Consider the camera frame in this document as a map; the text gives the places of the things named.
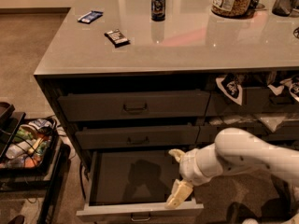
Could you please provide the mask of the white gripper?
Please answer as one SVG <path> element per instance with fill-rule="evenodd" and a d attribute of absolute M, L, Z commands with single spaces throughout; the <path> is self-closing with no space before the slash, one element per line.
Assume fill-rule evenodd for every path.
<path fill-rule="evenodd" d="M 175 209 L 184 203 L 192 194 L 193 186 L 201 186 L 208 183 L 211 178 L 207 177 L 199 168 L 199 149 L 195 148 L 191 151 L 184 152 L 180 149 L 173 148 L 168 153 L 179 162 L 179 173 L 184 180 L 176 179 L 171 189 L 165 207 L 167 209 Z"/>

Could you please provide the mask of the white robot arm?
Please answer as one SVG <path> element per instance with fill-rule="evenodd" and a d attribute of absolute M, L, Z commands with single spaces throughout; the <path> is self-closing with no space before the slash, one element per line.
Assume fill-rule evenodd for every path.
<path fill-rule="evenodd" d="M 299 154 L 277 147 L 237 128 L 220 131 L 212 144 L 184 152 L 171 149 L 179 164 L 180 180 L 173 184 L 166 207 L 175 209 L 191 195 L 195 187 L 221 175 L 239 175 L 261 169 L 293 187 L 299 186 Z"/>

